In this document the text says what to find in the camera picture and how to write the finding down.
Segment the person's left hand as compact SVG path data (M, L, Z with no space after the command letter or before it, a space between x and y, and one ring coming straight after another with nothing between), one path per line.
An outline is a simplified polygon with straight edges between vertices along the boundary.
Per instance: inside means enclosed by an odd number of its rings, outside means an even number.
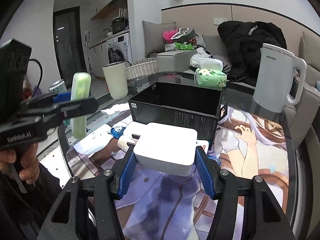
M23 169L19 172L20 179L31 185L37 181L40 168L39 161L36 153L38 149L38 143L33 143L29 148L22 154L20 164ZM16 162L16 152L13 149L1 151L1 172L7 176L11 176L9 164Z

